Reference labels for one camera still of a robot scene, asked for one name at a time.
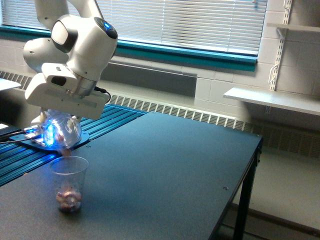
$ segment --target table leg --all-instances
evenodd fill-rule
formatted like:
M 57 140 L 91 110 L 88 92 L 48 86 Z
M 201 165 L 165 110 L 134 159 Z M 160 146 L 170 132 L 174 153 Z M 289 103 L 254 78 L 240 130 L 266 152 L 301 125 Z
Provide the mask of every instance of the table leg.
M 242 240 L 245 232 L 246 219 L 249 210 L 249 203 L 251 198 L 252 187 L 254 184 L 255 173 L 258 161 L 257 154 L 254 156 L 254 161 L 244 178 L 241 189 L 241 196 L 239 201 L 238 213 L 233 233 L 233 240 Z

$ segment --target window frame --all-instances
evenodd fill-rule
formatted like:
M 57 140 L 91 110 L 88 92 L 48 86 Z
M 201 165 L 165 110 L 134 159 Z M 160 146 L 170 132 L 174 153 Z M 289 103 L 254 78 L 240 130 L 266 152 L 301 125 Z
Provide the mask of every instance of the window frame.
M 49 30 L 0 25 L 0 37 L 18 38 L 24 41 L 51 37 Z M 258 56 L 196 50 L 189 48 L 155 45 L 149 43 L 118 40 L 116 55 L 145 58 L 152 61 L 170 62 L 173 65 L 189 65 L 197 68 L 225 68 L 254 72 Z

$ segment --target white shelf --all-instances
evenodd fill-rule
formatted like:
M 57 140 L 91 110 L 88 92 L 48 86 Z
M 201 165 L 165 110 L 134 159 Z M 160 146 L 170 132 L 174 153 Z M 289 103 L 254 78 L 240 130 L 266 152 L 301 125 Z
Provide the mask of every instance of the white shelf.
M 18 88 L 20 86 L 21 85 L 15 81 L 9 81 L 9 80 L 5 80 L 5 79 L 0 78 L 0 91 L 14 89 L 14 88 Z
M 269 91 L 254 87 L 233 87 L 223 97 L 320 116 L 320 98 L 312 96 Z
M 301 26 L 301 25 L 278 24 L 278 23 L 267 23 L 266 26 L 275 27 L 278 29 L 289 29 L 293 31 L 320 33 L 320 27 L 315 27 L 315 26 Z

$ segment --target plastic cup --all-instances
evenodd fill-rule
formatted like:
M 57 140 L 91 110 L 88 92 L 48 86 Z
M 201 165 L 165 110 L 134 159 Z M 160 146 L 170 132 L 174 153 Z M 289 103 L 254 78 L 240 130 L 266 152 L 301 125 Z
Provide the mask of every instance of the plastic cup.
M 81 208 L 89 163 L 79 156 L 62 156 L 50 163 L 57 207 L 65 213 Z

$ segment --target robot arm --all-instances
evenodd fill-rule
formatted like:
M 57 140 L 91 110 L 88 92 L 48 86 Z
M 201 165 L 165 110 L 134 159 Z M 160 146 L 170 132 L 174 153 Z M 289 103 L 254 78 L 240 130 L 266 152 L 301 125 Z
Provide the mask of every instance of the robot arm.
M 69 2 L 80 17 L 68 14 L 66 0 L 35 0 L 38 19 L 51 30 L 51 38 L 25 45 L 27 64 L 41 70 L 25 98 L 43 109 L 97 119 L 109 97 L 94 88 L 114 55 L 118 34 L 102 18 L 95 0 Z

